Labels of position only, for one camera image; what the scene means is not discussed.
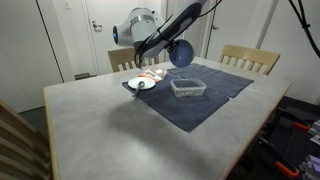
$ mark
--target door handle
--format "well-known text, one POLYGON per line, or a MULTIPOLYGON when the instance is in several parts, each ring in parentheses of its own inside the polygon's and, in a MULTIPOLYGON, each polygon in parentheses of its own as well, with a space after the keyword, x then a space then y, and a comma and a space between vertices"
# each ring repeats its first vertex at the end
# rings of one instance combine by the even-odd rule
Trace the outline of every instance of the door handle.
POLYGON ((94 28, 94 31, 96 31, 96 32, 101 32, 102 31, 103 26, 102 25, 98 25, 96 23, 96 21, 92 21, 92 26, 94 28))
POLYGON ((216 25, 212 25, 211 28, 212 28, 213 30, 218 30, 218 29, 219 29, 219 27, 217 27, 216 25))

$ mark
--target wooden chair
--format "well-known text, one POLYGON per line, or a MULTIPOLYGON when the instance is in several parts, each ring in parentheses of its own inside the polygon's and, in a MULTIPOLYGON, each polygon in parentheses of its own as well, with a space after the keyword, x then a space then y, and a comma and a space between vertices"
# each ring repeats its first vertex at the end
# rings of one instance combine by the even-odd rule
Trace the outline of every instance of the wooden chair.
POLYGON ((242 69, 247 68, 247 70, 255 71, 257 73, 262 70, 261 68, 263 66, 266 66, 263 74, 269 75, 279 57, 279 53, 235 45, 225 45, 223 47, 219 62, 223 63, 226 61, 227 65, 233 65, 242 69))
POLYGON ((48 139, 0 100, 0 179, 52 179, 48 139))
MULTIPOLYGON (((130 69, 133 69, 134 64, 134 55, 135 51, 133 48, 124 48, 108 51, 109 59, 111 62, 113 72, 119 72, 119 65, 122 66, 123 70, 127 70, 126 63, 129 65, 130 69)), ((152 65, 152 60, 148 60, 148 65, 152 65)), ((159 57, 154 58, 154 64, 159 64, 159 57)))

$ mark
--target door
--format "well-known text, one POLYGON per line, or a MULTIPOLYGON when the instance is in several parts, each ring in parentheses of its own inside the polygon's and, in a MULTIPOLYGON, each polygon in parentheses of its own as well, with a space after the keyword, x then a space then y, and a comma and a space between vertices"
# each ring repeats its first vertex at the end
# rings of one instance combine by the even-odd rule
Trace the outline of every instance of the door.
POLYGON ((206 58, 218 60, 225 44, 244 46, 250 38, 257 0, 224 0, 217 7, 206 58))
POLYGON ((108 57, 108 50, 122 48, 115 44, 112 30, 115 24, 126 20, 129 13, 137 7, 161 11, 162 0, 86 0, 93 46, 99 74, 111 73, 112 68, 108 57))
POLYGON ((1 0, 0 24, 0 98, 18 112, 43 106, 43 88, 63 81, 36 0, 1 0))

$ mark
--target plastic container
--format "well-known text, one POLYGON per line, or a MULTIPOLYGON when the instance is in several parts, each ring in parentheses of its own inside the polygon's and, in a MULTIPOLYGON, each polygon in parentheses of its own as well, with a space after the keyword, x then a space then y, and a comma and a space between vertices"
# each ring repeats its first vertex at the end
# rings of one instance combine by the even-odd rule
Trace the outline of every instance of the plastic container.
POLYGON ((200 79, 172 79, 170 83, 177 97, 201 96, 207 88, 200 79))

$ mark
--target navy blue cloth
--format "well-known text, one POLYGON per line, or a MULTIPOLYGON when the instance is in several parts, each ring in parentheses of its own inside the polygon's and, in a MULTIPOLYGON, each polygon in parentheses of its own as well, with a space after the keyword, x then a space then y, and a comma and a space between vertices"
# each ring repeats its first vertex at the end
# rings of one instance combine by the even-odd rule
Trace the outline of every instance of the navy blue cloth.
POLYGON ((183 78, 198 78, 207 88, 229 97, 236 97, 253 80, 215 70, 204 65, 190 64, 185 68, 170 69, 169 72, 183 78))
MULTIPOLYGON (((202 96, 176 97, 170 81, 181 77, 168 73, 165 79, 158 82, 152 89, 141 90, 138 97, 150 107, 179 128, 190 132, 206 118, 229 101, 229 98, 211 89, 206 89, 202 96)), ((122 85, 134 92, 127 82, 122 85)))

